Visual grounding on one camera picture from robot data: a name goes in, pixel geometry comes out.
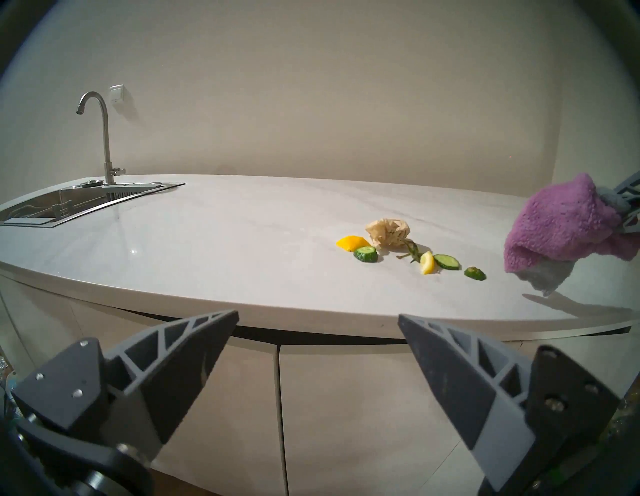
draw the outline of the light switch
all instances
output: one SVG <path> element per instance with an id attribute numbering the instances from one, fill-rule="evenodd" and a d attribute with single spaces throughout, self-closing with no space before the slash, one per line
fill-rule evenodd
<path id="1" fill-rule="evenodd" d="M 116 86 L 112 86 L 109 90 L 109 96 L 111 99 L 111 103 L 122 102 L 122 95 L 124 92 L 124 88 L 122 84 L 118 84 Z"/>

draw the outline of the purple towel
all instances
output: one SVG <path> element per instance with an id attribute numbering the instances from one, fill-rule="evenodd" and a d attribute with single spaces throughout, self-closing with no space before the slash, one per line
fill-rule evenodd
<path id="1" fill-rule="evenodd" d="M 633 259 L 640 233 L 620 234 L 620 215 L 596 193 L 588 174 L 547 186 L 518 215 L 504 245 L 504 270 L 518 272 L 546 259 L 575 261 L 592 253 Z"/>

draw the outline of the stainless steel sink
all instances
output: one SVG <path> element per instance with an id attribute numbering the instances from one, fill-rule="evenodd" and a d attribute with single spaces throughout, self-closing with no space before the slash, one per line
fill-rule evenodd
<path id="1" fill-rule="evenodd" d="M 55 227 L 82 215 L 139 196 L 181 186 L 183 182 L 102 184 L 90 181 L 51 191 L 0 211 L 0 225 Z"/>

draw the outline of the white marble countertop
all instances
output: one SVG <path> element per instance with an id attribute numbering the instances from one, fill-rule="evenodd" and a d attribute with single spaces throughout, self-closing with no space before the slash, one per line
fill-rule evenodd
<path id="1" fill-rule="evenodd" d="M 77 184 L 74 180 L 17 198 Z M 101 305 L 183 317 L 237 308 L 241 324 L 401 337 L 398 313 L 455 322 L 500 339 L 599 332 L 640 319 L 639 264 L 592 255 L 549 298 L 506 274 L 517 196 L 343 180 L 221 175 L 126 176 L 184 181 L 54 228 L 0 227 L 0 273 Z M 389 217 L 463 267 L 424 276 L 395 254 L 376 264 L 337 248 Z"/>

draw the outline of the lemon slice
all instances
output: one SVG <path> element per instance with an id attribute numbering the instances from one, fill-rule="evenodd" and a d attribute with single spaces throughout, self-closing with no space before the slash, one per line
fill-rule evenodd
<path id="1" fill-rule="evenodd" d="M 431 274 L 436 268 L 436 262 L 433 258 L 433 253 L 426 252 L 420 257 L 420 271 L 423 274 Z"/>

